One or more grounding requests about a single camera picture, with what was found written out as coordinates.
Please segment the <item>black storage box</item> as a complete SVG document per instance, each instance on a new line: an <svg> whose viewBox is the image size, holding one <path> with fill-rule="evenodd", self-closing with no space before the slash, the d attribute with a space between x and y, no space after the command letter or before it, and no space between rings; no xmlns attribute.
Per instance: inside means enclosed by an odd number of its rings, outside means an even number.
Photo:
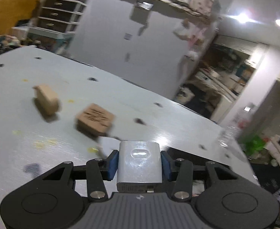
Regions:
<svg viewBox="0 0 280 229"><path fill-rule="evenodd" d="M212 160L171 147L161 151L161 160L163 171L161 191L166 192L169 198L174 197L174 187L180 166L185 161L193 164L193 170L187 172L187 179L192 180L192 196L199 196L211 186L210 174L206 165L213 162Z"/></svg>

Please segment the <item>white power adapter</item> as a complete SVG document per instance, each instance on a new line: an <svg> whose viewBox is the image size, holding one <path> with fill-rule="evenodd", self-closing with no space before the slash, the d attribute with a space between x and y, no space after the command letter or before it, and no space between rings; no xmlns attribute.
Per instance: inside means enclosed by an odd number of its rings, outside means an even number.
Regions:
<svg viewBox="0 0 280 229"><path fill-rule="evenodd" d="M162 161L156 142L122 141L119 146L117 190L146 193L162 183Z"/></svg>

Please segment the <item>engraved wooden square block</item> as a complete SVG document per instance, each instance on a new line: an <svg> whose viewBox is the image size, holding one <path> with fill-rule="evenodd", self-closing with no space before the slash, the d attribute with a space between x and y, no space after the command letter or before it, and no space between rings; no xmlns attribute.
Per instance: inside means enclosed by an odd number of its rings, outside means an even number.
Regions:
<svg viewBox="0 0 280 229"><path fill-rule="evenodd" d="M93 136L105 136L115 118L113 113L92 103L76 116L76 125Z"/></svg>

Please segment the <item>clear plastic water bottle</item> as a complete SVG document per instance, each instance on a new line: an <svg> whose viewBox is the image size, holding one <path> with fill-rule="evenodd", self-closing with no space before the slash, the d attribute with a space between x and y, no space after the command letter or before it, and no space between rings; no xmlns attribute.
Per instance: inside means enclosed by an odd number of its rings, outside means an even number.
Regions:
<svg viewBox="0 0 280 229"><path fill-rule="evenodd" d="M231 122L221 131L218 142L222 147L228 147L230 143L238 136L240 129L237 122Z"/></svg>

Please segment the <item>rounded plain wooden block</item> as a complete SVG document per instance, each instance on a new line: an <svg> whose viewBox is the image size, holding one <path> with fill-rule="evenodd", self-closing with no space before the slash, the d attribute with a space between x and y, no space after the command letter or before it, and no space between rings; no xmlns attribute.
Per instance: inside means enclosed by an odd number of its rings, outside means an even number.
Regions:
<svg viewBox="0 0 280 229"><path fill-rule="evenodd" d="M35 85L33 89L35 100L40 105L43 114L47 117L55 117L61 108L58 94L47 84Z"/></svg>

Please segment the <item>white drawer cabinet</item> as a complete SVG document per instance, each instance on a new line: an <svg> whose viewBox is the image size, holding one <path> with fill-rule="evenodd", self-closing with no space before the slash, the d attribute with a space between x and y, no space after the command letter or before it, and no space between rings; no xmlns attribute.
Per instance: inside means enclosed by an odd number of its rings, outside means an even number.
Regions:
<svg viewBox="0 0 280 229"><path fill-rule="evenodd" d="M29 28L28 38L73 38L86 7L78 0L44 0L35 24Z"/></svg>

